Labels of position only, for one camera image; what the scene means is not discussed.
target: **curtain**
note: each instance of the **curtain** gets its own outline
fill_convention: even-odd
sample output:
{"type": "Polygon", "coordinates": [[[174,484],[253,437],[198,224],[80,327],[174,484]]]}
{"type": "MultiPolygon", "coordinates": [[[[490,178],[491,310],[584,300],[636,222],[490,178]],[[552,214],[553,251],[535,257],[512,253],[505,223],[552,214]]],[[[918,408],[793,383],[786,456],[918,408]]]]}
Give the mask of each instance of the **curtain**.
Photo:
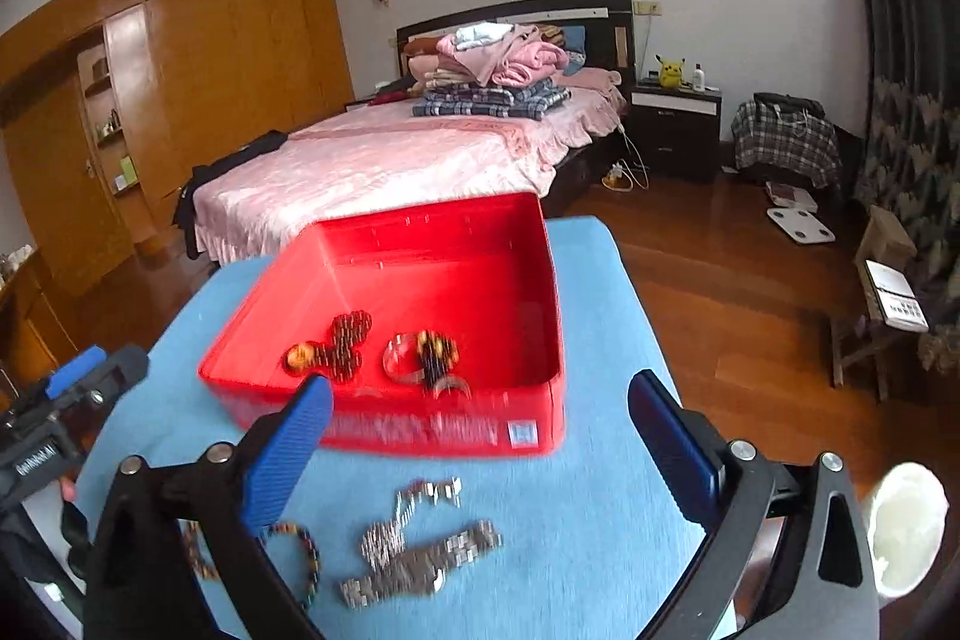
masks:
{"type": "Polygon", "coordinates": [[[854,195],[894,213],[930,333],[925,368],[960,372],[960,0],[867,0],[872,96],[854,195]]]}

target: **blue table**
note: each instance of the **blue table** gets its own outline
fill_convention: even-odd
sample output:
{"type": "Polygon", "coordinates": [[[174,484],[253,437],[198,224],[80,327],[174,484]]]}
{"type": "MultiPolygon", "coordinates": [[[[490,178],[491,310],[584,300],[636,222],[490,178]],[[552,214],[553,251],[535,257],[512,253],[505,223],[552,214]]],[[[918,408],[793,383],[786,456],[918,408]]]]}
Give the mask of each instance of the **blue table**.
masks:
{"type": "MultiPolygon", "coordinates": [[[[703,539],[627,415],[638,370],[650,367],[676,390],[610,232],[595,218],[565,218],[550,221],[549,239],[568,376],[565,443],[548,458],[496,461],[314,453],[283,515],[316,538],[323,571],[310,617],[331,640],[636,637],[703,539]],[[335,585],[366,571],[357,542],[390,516],[395,490],[454,475],[463,480],[462,509],[423,507],[408,542],[488,518],[504,548],[452,573],[433,598],[346,608],[335,585]]],[[[152,349],[149,376],[120,400],[80,474],[78,505],[91,530],[124,456],[140,453],[153,466],[195,461],[210,443],[242,437],[197,365],[268,263],[218,271],[152,349]]],[[[281,540],[269,550],[299,595],[296,546],[281,540]]],[[[222,586],[203,590],[222,629],[246,637],[222,586]]],[[[728,610],[717,636],[735,630],[728,610]]]]}

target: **jewelry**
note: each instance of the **jewelry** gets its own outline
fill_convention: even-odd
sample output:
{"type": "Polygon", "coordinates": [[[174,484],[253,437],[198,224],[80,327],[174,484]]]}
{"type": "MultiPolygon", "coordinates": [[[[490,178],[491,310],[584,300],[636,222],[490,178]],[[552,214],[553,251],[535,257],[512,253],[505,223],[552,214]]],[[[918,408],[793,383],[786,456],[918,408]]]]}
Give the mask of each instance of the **jewelry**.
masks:
{"type": "Polygon", "coordinates": [[[363,357],[356,348],[367,339],[371,325],[371,314],[363,310],[336,316],[330,324],[333,345],[325,342],[300,342],[286,352],[283,365],[287,371],[296,375],[326,367],[329,369],[330,380],[337,383],[352,380],[363,365],[363,357]]]}
{"type": "Polygon", "coordinates": [[[394,519],[371,524],[360,538],[360,555],[371,570],[382,570],[406,548],[403,529],[414,517],[416,503],[430,499],[437,504],[440,499],[460,506],[460,491],[463,487],[459,477],[439,483],[417,480],[407,488],[397,491],[394,504],[394,519]]]}
{"type": "MultiPolygon", "coordinates": [[[[212,561],[205,560],[200,553],[200,524],[196,521],[187,521],[184,534],[186,557],[193,571],[204,581],[219,581],[220,573],[212,561]]],[[[299,539],[307,560],[306,595],[299,605],[304,612],[310,609],[314,597],[317,595],[317,584],[320,582],[320,554],[317,545],[306,528],[290,521],[278,521],[264,528],[258,536],[261,546],[266,547],[267,540],[275,534],[295,534],[299,539]]]]}
{"type": "Polygon", "coordinates": [[[503,537],[490,521],[480,521],[445,540],[400,552],[390,563],[363,578],[340,584],[340,593],[350,608],[366,608],[400,594],[436,594],[446,583],[446,574],[478,560],[503,545],[503,537]]]}
{"type": "Polygon", "coordinates": [[[460,360],[457,343],[438,332],[421,330],[416,333],[399,333],[383,351],[383,371],[392,381],[403,384],[423,384],[438,399],[443,391],[457,390],[470,396],[470,386],[463,378],[451,375],[450,370],[460,360]],[[406,374],[400,373],[400,365],[416,348],[416,357],[422,368],[406,374]]]}

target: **wooden wardrobe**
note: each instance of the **wooden wardrobe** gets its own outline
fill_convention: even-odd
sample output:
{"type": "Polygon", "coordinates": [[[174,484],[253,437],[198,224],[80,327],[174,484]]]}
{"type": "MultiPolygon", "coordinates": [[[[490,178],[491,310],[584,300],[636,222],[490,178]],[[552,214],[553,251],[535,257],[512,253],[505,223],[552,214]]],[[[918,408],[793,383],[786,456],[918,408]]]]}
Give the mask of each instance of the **wooden wardrobe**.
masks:
{"type": "Polygon", "coordinates": [[[352,98],[335,0],[54,0],[0,37],[13,182],[74,295],[168,229],[192,167],[352,98]]]}

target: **blue gripper pad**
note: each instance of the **blue gripper pad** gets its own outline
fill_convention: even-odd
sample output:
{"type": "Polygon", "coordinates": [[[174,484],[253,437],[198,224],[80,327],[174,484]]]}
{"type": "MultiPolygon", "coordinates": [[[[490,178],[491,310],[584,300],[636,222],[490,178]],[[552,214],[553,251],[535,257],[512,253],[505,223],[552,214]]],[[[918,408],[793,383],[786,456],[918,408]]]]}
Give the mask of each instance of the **blue gripper pad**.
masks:
{"type": "Polygon", "coordinates": [[[680,408],[649,369],[630,382],[627,406],[637,434],[686,520],[712,530],[720,520],[726,442],[701,413],[680,408]]]}
{"type": "Polygon", "coordinates": [[[76,381],[88,376],[90,372],[93,372],[93,370],[102,365],[106,360],[107,352],[104,351],[103,348],[94,345],[86,349],[83,353],[80,353],[78,357],[63,365],[50,376],[46,390],[47,399],[56,399],[56,397],[64,393],[66,389],[73,386],[76,381]]]}
{"type": "Polygon", "coordinates": [[[333,391],[312,375],[287,407],[285,418],[243,478],[240,520],[256,535],[280,520],[306,462],[317,449],[333,415],[333,391]]]}

